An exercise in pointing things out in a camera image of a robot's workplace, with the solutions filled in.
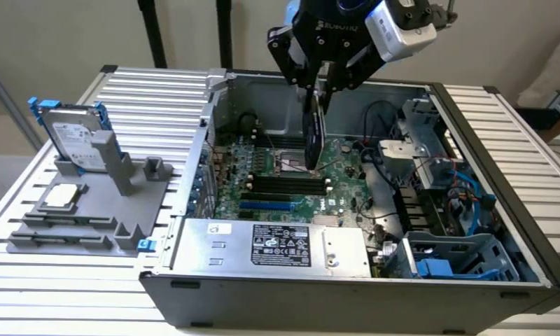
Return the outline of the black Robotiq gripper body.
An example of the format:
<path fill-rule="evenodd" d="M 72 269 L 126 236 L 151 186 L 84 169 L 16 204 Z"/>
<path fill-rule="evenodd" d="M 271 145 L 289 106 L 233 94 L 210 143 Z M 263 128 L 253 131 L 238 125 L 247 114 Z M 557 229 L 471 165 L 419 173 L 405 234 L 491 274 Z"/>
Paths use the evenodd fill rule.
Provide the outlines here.
<path fill-rule="evenodd" d="M 311 62 L 333 61 L 343 40 L 371 39 L 366 18 L 378 1 L 302 1 L 294 35 Z"/>

